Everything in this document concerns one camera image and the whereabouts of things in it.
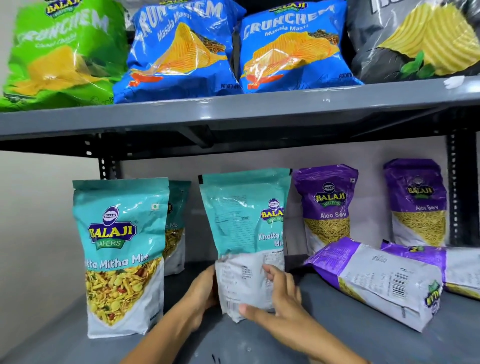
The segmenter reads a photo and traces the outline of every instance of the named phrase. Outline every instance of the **aloo sev packet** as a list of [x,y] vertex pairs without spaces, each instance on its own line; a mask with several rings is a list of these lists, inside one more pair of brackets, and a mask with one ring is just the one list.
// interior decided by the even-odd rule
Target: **aloo sev packet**
[[88,337],[144,334],[163,314],[168,179],[73,181]]
[[292,2],[245,17],[240,84],[246,93],[361,85],[340,53],[344,0]]
[[129,71],[116,104],[242,93],[230,67],[232,33],[245,9],[233,0],[168,0],[133,16]]
[[19,9],[0,111],[113,103],[126,71],[123,8],[113,0],[42,1]]
[[291,170],[273,168],[199,176],[212,229],[222,313],[244,319],[240,303],[273,309],[273,284],[262,264],[285,269],[283,216]]
[[185,268],[185,221],[183,212],[188,199],[190,181],[169,181],[167,224],[165,225],[165,276],[178,274]]
[[478,12],[472,1],[349,0],[352,70],[365,83],[477,75]]
[[439,267],[446,291],[480,300],[480,248],[402,246],[383,241],[381,249]]
[[345,164],[302,168],[292,173],[302,196],[308,254],[350,236],[348,206],[359,172]]
[[432,159],[393,159],[384,164],[397,244],[445,246],[447,192]]
[[422,332],[440,307],[437,266],[342,238],[305,261],[337,290]]

